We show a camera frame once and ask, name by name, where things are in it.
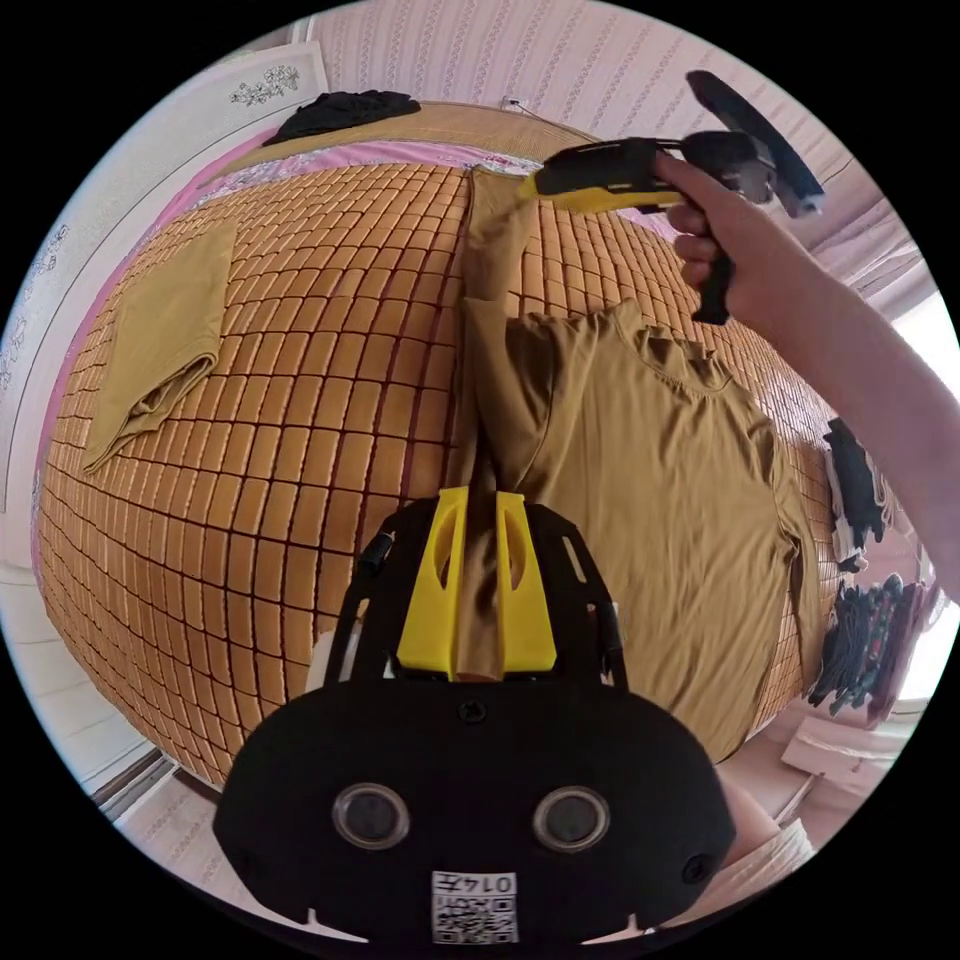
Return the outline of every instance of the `bamboo mat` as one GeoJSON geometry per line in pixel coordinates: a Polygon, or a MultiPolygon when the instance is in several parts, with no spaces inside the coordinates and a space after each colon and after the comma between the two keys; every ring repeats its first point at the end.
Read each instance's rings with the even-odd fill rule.
{"type": "Polygon", "coordinates": [[[285,143],[258,147],[237,157],[213,174],[209,180],[252,167],[268,160],[284,160],[298,153],[309,153],[321,147],[364,140],[421,140],[455,143],[507,153],[528,160],[546,160],[558,150],[593,143],[596,137],[570,127],[548,123],[524,113],[496,110],[462,103],[422,103],[419,113],[390,117],[314,137],[299,137],[285,143]]]}
{"type": "MultiPolygon", "coordinates": [[[[260,719],[303,691],[356,551],[441,483],[467,191],[459,170],[397,164],[212,200],[147,244],[77,356],[41,490],[47,611],[98,689],[212,783],[260,719]],[[238,242],[217,367],[158,432],[85,476],[120,298],[225,219],[238,242]]],[[[634,297],[651,322],[715,349],[788,445],[826,614],[837,584],[821,453],[829,411],[759,337],[693,324],[697,298],[679,266],[666,241],[616,215],[542,204],[508,306],[576,315],[634,297]]],[[[784,601],[758,725],[801,692],[784,601]]]]}

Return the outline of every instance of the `sticker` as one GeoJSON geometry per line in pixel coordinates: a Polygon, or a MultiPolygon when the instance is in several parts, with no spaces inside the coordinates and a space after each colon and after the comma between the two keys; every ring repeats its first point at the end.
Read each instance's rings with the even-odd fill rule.
{"type": "Polygon", "coordinates": [[[515,873],[433,872],[434,943],[518,943],[515,873]]]}

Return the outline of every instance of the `floor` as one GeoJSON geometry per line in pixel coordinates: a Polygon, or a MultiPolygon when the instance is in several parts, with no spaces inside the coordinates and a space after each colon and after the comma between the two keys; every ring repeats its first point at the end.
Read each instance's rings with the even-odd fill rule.
{"type": "MultiPolygon", "coordinates": [[[[181,880],[249,913],[304,929],[260,906],[247,892],[213,835],[215,798],[208,786],[176,769],[115,826],[141,853],[181,880]]],[[[313,921],[306,929],[345,940],[360,939],[313,921]]]]}

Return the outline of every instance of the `floral wallpaper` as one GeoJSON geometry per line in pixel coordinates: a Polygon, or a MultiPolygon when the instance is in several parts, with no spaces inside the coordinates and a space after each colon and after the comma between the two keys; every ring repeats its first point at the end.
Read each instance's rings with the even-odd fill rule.
{"type": "Polygon", "coordinates": [[[57,251],[63,244],[68,232],[69,227],[65,223],[54,231],[43,245],[43,249],[37,254],[30,265],[29,271],[27,271],[27,276],[24,278],[23,287],[14,303],[7,328],[4,331],[4,339],[0,342],[0,400],[3,399],[3,395],[10,386],[13,378],[13,365],[20,357],[20,351],[23,349],[26,338],[27,318],[23,308],[33,295],[37,277],[49,273],[56,267],[57,251]]]}
{"type": "Polygon", "coordinates": [[[310,19],[331,90],[539,116],[602,138],[682,137],[720,123],[684,79],[709,69],[747,96],[825,178],[850,154],[799,103],[746,64],[678,28],[595,0],[365,0],[310,19]]]}

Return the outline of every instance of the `t-shirt sleeve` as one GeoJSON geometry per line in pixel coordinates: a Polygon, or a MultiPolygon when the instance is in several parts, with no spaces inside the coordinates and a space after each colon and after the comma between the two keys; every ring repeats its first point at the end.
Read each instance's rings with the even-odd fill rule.
{"type": "Polygon", "coordinates": [[[496,303],[465,299],[464,356],[498,488],[537,494],[531,468],[562,459],[590,375],[602,318],[508,318],[496,303]]]}
{"type": "Polygon", "coordinates": [[[806,689],[817,679],[823,647],[820,568],[803,497],[779,443],[775,444],[772,481],[780,528],[791,552],[790,598],[800,633],[800,668],[806,689]]]}

